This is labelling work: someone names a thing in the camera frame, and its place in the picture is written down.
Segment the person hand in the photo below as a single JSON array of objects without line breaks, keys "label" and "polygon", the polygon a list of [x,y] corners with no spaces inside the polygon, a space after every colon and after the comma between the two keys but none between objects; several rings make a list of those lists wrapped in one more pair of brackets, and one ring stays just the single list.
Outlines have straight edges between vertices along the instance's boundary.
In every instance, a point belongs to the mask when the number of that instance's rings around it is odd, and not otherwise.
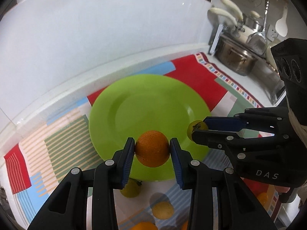
[{"label": "person hand", "polygon": [[289,187],[282,187],[282,186],[274,186],[275,190],[279,194],[279,200],[283,204],[292,203],[296,198],[300,188],[289,188]]}]

